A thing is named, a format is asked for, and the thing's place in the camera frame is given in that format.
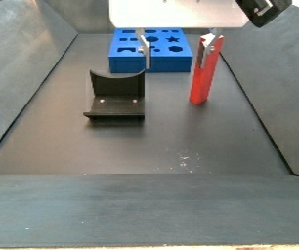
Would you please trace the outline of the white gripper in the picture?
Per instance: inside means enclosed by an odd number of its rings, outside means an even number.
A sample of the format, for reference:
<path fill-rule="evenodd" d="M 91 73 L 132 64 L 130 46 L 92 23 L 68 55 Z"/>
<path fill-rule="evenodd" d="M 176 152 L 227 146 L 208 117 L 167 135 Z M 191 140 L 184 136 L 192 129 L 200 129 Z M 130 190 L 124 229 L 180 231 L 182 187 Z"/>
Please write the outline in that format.
<path fill-rule="evenodd" d="M 123 27 L 212 28 L 204 42 L 206 56 L 215 50 L 220 27 L 242 27 L 248 18 L 235 0 L 110 0 L 110 19 Z M 146 30 L 138 29 L 139 51 L 151 69 L 151 45 Z"/>

